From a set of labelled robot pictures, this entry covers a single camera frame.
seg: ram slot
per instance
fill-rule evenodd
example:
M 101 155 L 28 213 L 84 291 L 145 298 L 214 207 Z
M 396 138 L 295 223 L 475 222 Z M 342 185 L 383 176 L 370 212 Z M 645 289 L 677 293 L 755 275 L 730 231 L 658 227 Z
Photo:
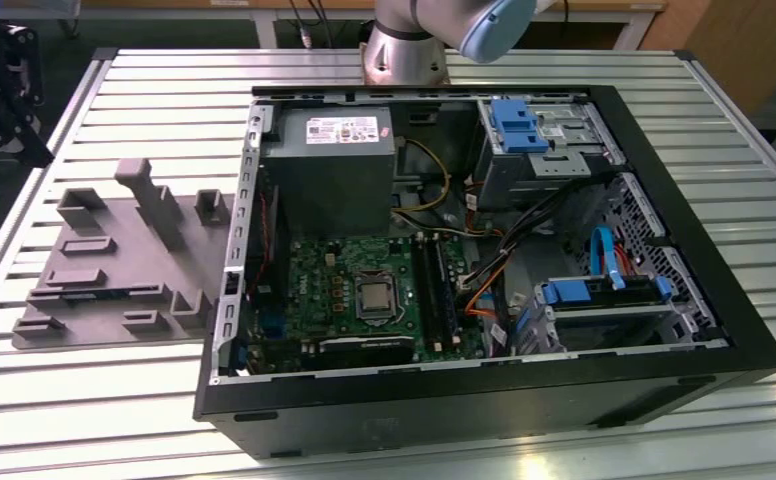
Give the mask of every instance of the ram slot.
M 427 242 L 430 261 L 430 288 L 436 297 L 436 314 L 439 318 L 442 345 L 454 349 L 459 345 L 459 318 L 456 317 L 456 298 L 454 285 L 447 270 L 447 258 L 438 237 Z
M 440 352 L 443 350 L 442 328 L 436 312 L 436 292 L 430 285 L 431 272 L 427 243 L 423 235 L 412 237 L 412 274 L 418 290 L 418 308 L 424 333 L 424 345 L 431 352 Z

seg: cpu socket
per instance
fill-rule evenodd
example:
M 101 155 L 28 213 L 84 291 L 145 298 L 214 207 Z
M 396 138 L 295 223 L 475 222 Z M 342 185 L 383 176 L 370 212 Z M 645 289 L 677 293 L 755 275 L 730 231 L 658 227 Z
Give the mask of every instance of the cpu socket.
M 398 316 L 394 275 L 386 271 L 360 271 L 355 274 L 356 318 L 380 327 Z

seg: slotted aluminum table surface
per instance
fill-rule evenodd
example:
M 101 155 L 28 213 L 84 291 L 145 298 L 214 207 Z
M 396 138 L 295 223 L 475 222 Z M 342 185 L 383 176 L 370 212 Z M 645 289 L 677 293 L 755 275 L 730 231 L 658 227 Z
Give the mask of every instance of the slotted aluminum table surface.
M 255 85 L 362 82 L 358 51 L 121 50 L 96 60 L 0 232 L 0 475 L 136 478 L 698 478 L 776 476 L 776 375 L 641 428 L 260 464 L 192 420 L 199 343 L 17 352 L 11 330 L 60 230 L 71 187 L 129 195 L 121 157 L 148 157 L 176 195 L 232 193 Z M 776 154 L 697 62 L 671 53 L 450 56 L 454 84 L 611 84 L 776 336 Z

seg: floor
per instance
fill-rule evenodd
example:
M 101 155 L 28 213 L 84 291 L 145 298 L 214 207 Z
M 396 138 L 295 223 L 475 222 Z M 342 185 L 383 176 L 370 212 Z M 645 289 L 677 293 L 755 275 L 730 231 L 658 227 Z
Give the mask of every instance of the floor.
M 258 37 L 254 26 L 243 21 L 153 21 L 136 22 L 124 27 L 124 22 L 88 21 L 80 25 L 80 37 L 65 40 L 56 22 L 24 22 L 39 31 L 41 57 L 45 72 L 47 105 L 39 116 L 44 133 L 49 135 L 73 94 L 89 58 L 97 47 L 121 48 L 256 48 Z M 359 42 L 359 24 L 335 22 L 332 25 L 336 44 L 352 48 Z M 279 22 L 279 44 L 282 48 L 300 45 L 299 33 L 287 22 Z M 312 28 L 314 43 L 324 45 L 326 36 L 320 28 Z M 776 93 L 762 111 L 754 116 L 759 128 L 776 128 Z M 24 184 L 29 170 L 0 155 L 0 226 L 12 207 L 15 197 Z

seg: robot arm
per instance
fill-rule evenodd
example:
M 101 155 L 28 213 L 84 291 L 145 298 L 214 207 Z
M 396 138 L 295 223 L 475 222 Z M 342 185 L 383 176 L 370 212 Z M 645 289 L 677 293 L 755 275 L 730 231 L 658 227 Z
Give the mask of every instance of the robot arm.
M 364 54 L 370 83 L 442 83 L 444 44 L 478 63 L 498 60 L 522 38 L 535 9 L 536 0 L 379 0 Z
M 53 161 L 33 111 L 43 103 L 39 36 L 25 27 L 0 23 L 0 151 L 32 167 Z

